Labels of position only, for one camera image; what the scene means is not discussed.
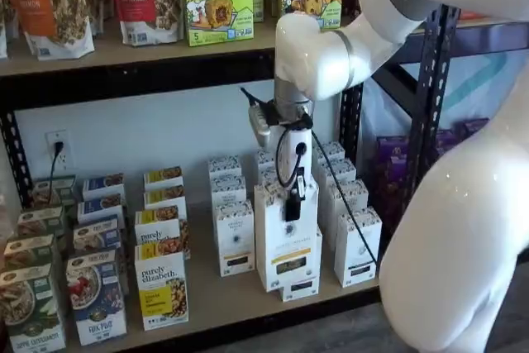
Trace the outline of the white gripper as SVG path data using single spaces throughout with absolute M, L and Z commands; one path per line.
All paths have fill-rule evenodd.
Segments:
M 312 129 L 285 128 L 280 137 L 280 185 L 289 189 L 285 202 L 286 222 L 300 218 L 306 185 L 313 183 Z

